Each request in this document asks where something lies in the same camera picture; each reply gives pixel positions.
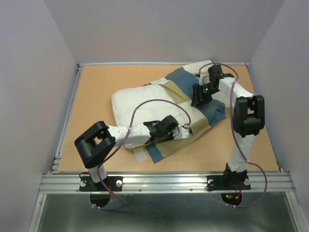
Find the blue beige white plaid pillowcase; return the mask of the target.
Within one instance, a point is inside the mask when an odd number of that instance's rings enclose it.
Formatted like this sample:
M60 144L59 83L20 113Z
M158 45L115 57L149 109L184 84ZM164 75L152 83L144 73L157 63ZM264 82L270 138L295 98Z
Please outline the blue beige white plaid pillowcase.
M190 136L186 139L172 140L158 144L147 145L146 150L152 161L158 163L164 158L180 151L200 138L206 131L216 126L220 121L230 118L229 98L222 92L214 94L210 103L192 107L193 85L199 84L196 76L202 65L210 63L210 60L187 64L144 86L147 93L151 94L148 99L171 100L186 110L191 118Z

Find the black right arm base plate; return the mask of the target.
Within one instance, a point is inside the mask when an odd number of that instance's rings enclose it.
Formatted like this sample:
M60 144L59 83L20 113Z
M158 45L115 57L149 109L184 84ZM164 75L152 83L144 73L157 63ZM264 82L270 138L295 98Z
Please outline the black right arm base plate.
M232 190L250 190L251 185L245 184L244 177L227 177L223 175L208 175L207 178L207 190L208 191L232 191Z

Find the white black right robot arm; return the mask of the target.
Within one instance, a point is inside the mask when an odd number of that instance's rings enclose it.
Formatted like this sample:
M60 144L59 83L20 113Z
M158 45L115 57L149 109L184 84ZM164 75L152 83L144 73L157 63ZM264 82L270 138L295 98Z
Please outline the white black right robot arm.
M223 73L222 64L208 63L209 82L200 78L193 85L192 107L200 107L212 101L215 93L222 92L229 98L230 126L234 140L232 155L222 175L209 175L207 189L234 190L249 188L247 166L251 164L249 154L253 142L265 126L265 99L261 95L248 92L238 83L239 75Z

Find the white pillow yellow edge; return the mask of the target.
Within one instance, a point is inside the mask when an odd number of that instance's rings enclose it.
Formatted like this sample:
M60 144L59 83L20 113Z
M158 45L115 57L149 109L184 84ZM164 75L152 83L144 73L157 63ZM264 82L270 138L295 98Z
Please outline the white pillow yellow edge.
M115 127L131 127L149 121L161 121L166 116L173 116L179 123L179 128L174 131L175 139L179 140L180 128L188 128L191 118L186 121L177 118L178 113L185 110L171 100L148 99L146 87L122 89L112 95L112 110L115 118Z

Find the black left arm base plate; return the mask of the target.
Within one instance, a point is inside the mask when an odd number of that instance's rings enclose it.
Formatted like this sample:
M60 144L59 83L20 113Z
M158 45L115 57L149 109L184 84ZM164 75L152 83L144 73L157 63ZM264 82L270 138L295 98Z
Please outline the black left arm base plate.
M114 192L122 191L123 177L122 176L108 176L103 179L105 185ZM81 176L81 182L79 186L79 191L81 192L98 192L98 191L108 191L102 183L99 181L95 183L90 175Z

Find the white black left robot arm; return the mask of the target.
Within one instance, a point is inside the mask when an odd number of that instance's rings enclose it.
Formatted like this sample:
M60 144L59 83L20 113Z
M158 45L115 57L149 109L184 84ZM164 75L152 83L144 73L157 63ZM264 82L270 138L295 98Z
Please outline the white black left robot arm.
M91 176L91 185L96 190L103 190L108 180L103 162L114 147L127 145L135 148L173 140L174 131L178 128L178 121L171 115L161 121L144 122L128 128L108 126L104 121L98 121L80 135L74 145Z

